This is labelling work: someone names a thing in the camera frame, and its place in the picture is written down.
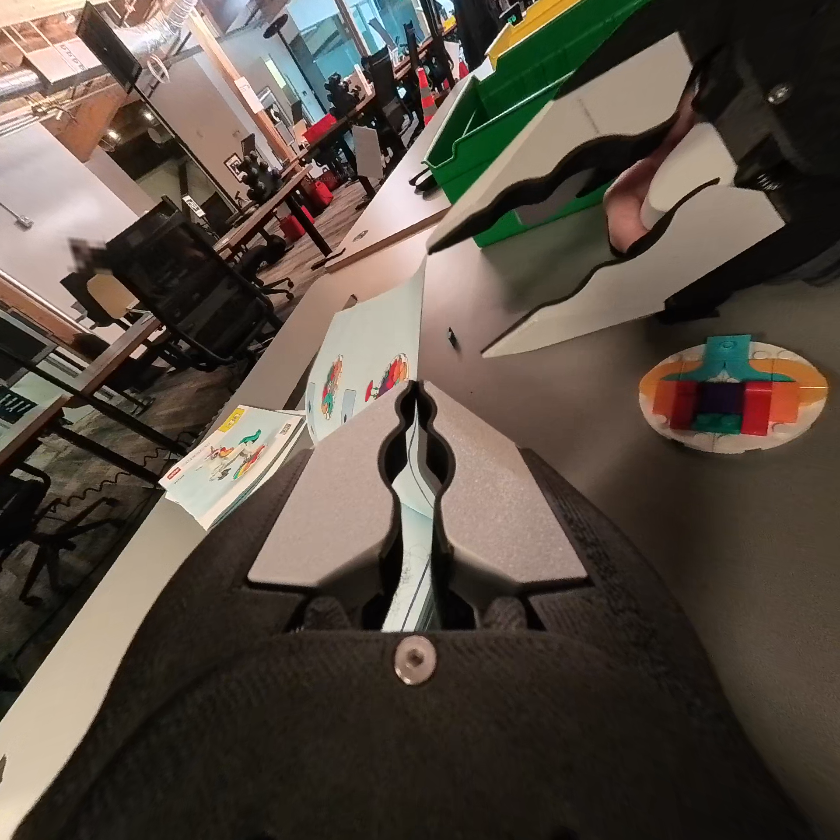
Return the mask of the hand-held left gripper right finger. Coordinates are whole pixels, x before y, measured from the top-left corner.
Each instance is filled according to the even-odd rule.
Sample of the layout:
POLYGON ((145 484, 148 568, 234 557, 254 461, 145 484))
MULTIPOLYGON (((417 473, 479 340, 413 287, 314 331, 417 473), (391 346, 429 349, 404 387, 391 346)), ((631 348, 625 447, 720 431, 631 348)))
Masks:
POLYGON ((418 467, 434 492, 444 587, 567 587, 588 575, 520 448, 429 381, 418 467))

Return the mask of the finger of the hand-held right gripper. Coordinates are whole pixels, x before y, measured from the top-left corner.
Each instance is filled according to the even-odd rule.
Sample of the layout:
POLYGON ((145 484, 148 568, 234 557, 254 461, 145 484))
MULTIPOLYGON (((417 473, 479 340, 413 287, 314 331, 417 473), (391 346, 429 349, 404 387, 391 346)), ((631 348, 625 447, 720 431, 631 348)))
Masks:
POLYGON ((659 166, 642 206, 656 225, 640 254, 592 270, 567 298, 533 309, 483 349, 521 354, 663 310, 677 292, 785 225, 769 194, 735 186, 738 166, 716 127, 693 126, 659 166))
POLYGON ((449 209, 427 253, 482 236, 509 214, 525 228, 558 218, 658 147, 691 71, 674 33, 547 102, 449 209))

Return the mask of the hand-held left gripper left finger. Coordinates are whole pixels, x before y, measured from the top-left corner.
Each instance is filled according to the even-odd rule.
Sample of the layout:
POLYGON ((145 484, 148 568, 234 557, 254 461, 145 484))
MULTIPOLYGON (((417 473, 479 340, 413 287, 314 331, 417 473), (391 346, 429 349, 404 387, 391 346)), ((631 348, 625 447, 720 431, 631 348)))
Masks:
POLYGON ((401 503, 417 383, 405 381, 311 451, 248 581, 273 587, 396 587, 401 503))

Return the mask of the round colourful lego build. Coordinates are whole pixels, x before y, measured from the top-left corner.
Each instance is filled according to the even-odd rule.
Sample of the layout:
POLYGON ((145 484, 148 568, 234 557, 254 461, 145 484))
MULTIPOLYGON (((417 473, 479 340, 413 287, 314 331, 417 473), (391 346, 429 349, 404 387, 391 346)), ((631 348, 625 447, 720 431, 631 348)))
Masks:
POLYGON ((742 455, 804 435, 826 407, 825 375, 805 357, 749 334, 711 336, 674 353, 638 384, 639 408, 663 438, 742 455))

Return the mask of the lego instruction booklet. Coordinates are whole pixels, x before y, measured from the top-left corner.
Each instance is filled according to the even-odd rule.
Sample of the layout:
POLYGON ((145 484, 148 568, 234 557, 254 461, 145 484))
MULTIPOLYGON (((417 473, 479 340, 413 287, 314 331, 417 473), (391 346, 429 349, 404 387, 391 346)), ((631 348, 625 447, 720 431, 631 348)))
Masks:
POLYGON ((237 406, 163 474, 165 498, 212 529, 284 463, 307 425, 303 411, 237 406))
MULTIPOLYGON (((417 379, 427 259, 393 289, 337 313, 308 376, 304 407, 314 445, 395 385, 417 379)), ((393 488, 401 503, 403 561, 383 629, 431 631, 440 619, 432 583, 434 490, 419 465, 415 411, 405 434, 406 465, 393 488)))

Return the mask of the closed lego instruction booklet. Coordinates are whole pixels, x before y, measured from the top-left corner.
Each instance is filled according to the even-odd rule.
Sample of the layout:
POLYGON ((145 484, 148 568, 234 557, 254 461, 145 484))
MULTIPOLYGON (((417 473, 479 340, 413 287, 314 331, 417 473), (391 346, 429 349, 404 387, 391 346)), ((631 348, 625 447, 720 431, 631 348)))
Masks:
POLYGON ((303 411, 237 406, 163 474, 165 498, 212 529, 284 463, 307 425, 303 411))

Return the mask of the person's right hand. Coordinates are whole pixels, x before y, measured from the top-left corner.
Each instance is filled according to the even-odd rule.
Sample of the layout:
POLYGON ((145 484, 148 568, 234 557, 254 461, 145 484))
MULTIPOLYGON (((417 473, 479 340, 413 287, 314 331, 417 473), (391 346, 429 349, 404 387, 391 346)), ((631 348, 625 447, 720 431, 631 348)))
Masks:
POLYGON ((620 174, 604 194, 606 228, 614 253, 624 255, 647 234, 648 228, 642 221, 644 200, 660 165, 696 123, 692 104, 696 94, 697 83, 694 83, 684 92, 677 120, 659 146, 620 174))

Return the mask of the black mesh office chair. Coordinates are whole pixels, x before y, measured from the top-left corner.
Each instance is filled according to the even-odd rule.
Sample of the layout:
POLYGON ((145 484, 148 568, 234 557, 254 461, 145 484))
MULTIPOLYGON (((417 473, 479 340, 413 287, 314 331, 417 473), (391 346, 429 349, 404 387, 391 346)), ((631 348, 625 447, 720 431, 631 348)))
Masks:
POLYGON ((168 197, 104 246, 105 267, 167 332, 192 368, 251 369, 282 326, 271 295, 293 299, 288 278, 262 283, 260 268, 276 252, 253 248, 229 263, 168 197))

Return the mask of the wooden back chair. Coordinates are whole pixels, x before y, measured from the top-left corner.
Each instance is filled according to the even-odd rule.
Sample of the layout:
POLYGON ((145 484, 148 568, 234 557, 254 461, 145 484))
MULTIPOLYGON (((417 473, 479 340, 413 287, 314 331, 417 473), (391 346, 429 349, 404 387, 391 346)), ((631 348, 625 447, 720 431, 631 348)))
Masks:
POLYGON ((73 297, 74 309, 96 327, 120 327, 127 331, 141 314, 135 311, 139 300, 111 273, 94 269, 76 270, 60 280, 73 297))

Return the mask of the black wall monitor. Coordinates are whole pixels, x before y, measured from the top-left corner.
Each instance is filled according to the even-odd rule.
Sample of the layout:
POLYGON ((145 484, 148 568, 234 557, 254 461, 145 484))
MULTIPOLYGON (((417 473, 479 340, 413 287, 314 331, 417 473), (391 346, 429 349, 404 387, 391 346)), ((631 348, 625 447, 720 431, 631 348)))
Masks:
POLYGON ((81 10, 77 36, 123 90, 131 93, 136 89, 142 73, 140 61, 91 2, 81 10))

